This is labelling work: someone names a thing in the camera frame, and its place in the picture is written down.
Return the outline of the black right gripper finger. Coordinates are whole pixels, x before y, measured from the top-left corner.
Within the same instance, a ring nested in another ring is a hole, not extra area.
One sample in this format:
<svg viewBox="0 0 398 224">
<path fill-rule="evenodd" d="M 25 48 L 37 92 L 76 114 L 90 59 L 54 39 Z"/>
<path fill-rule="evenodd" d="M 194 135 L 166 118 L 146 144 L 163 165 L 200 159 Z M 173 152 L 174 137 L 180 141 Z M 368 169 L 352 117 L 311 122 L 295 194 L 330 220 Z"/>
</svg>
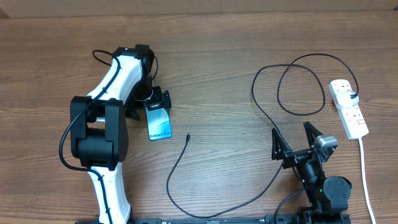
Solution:
<svg viewBox="0 0 398 224">
<path fill-rule="evenodd" d="M 310 147 L 318 147 L 318 145 L 316 145 L 316 138 L 322 136 L 323 133 L 314 127 L 309 121 L 304 122 L 303 126 L 305 128 L 308 145 Z"/>
<path fill-rule="evenodd" d="M 292 153 L 292 149 L 287 141 L 282 136 L 281 132 L 273 128 L 272 129 L 272 160 L 281 160 L 289 157 Z"/>
</svg>

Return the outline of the blue Galaxy smartphone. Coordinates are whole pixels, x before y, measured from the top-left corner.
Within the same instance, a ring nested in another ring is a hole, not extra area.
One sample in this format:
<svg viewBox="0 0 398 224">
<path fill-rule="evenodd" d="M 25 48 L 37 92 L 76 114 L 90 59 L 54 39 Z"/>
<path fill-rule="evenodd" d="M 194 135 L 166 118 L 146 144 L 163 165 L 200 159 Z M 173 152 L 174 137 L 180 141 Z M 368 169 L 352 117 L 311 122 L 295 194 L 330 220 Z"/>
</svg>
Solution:
<svg viewBox="0 0 398 224">
<path fill-rule="evenodd" d="M 158 141 L 172 137 L 169 108 L 159 108 L 156 110 L 148 110 L 146 108 L 146 118 L 150 141 Z"/>
</svg>

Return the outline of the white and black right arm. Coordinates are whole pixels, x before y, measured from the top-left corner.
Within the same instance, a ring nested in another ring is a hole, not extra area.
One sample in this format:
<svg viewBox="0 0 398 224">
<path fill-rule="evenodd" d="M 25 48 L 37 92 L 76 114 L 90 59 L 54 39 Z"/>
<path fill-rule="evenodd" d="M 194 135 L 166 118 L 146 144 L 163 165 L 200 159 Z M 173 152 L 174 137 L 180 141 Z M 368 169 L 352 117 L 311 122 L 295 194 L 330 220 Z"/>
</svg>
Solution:
<svg viewBox="0 0 398 224">
<path fill-rule="evenodd" d="M 272 159 L 281 160 L 283 169 L 296 171 L 302 188 L 292 193 L 278 205 L 273 223 L 350 223 L 348 209 L 352 183 L 342 176 L 325 175 L 323 164 L 335 152 L 338 140 L 327 136 L 310 122 L 303 124 L 309 148 L 293 151 L 277 128 L 272 129 Z M 305 192 L 308 207 L 300 207 L 295 214 L 280 215 L 279 210 L 290 199 Z"/>
</svg>

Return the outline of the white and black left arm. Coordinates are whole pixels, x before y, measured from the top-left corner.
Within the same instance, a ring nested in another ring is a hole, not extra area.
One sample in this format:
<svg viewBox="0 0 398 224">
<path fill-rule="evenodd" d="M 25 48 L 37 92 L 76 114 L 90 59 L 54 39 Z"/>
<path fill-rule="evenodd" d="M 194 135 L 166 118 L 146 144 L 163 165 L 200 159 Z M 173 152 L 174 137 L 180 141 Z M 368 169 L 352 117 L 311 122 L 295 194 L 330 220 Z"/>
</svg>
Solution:
<svg viewBox="0 0 398 224">
<path fill-rule="evenodd" d="M 79 170 L 91 177 L 99 205 L 96 223 L 132 223 L 132 207 L 123 181 L 123 162 L 129 149 L 127 120 L 146 112 L 151 141 L 172 137 L 170 94 L 154 86 L 150 74 L 157 58 L 148 45 L 118 47 L 110 54 L 109 71 L 86 96 L 70 103 L 72 156 Z"/>
</svg>

